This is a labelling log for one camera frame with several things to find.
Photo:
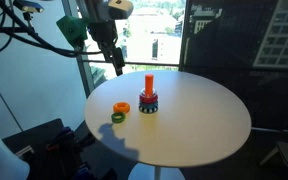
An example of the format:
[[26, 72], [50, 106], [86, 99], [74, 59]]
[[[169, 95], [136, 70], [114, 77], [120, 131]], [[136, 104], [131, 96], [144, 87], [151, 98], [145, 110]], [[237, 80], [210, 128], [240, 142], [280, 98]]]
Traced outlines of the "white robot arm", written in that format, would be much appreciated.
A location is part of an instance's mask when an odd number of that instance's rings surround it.
[[76, 3], [105, 61], [113, 65], [117, 76], [122, 75], [125, 62], [122, 49], [116, 46], [115, 21], [127, 19], [133, 12], [133, 4], [129, 0], [76, 0]]

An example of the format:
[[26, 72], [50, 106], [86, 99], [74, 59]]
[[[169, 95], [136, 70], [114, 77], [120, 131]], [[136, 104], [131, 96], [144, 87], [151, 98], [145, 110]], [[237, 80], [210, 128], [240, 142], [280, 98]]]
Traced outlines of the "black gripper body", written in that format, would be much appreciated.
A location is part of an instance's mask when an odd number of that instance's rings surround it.
[[114, 46], [118, 38], [114, 21], [90, 23], [88, 32], [100, 49]]

